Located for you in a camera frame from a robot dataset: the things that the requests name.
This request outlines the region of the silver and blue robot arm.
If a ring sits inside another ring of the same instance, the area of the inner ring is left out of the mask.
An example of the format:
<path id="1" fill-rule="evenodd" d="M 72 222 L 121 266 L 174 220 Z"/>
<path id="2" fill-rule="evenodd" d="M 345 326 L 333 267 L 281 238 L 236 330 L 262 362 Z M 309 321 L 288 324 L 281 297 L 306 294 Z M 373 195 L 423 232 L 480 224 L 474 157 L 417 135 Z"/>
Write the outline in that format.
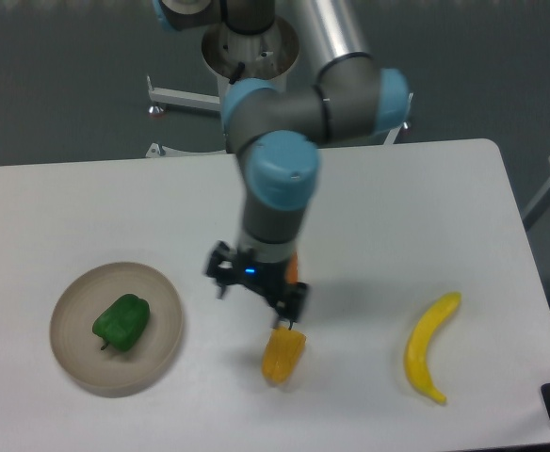
<path id="1" fill-rule="evenodd" d="M 296 323 L 309 288 L 287 279 L 320 167 L 318 146 L 400 126 L 410 89 L 378 67 L 348 1 L 298 1 L 288 27 L 272 1 L 156 1 L 167 28 L 204 27 L 205 61 L 228 80 L 220 100 L 225 150 L 245 188 L 237 243 L 219 242 L 205 273 L 242 285 L 278 321 Z"/>

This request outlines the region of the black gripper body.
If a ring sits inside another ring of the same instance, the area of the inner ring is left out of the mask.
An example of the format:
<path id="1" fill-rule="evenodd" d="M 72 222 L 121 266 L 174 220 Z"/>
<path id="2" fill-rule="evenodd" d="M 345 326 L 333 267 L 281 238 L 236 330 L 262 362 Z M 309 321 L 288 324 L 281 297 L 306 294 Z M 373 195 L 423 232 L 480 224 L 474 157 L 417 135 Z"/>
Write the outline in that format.
<path id="1" fill-rule="evenodd" d="M 278 301 L 288 285 L 285 271 L 291 255 L 282 261 L 264 262 L 253 248 L 237 250 L 219 241 L 208 257 L 204 274 L 214 283 L 215 278 L 229 277 L 231 286 L 241 285 L 266 301 Z"/>

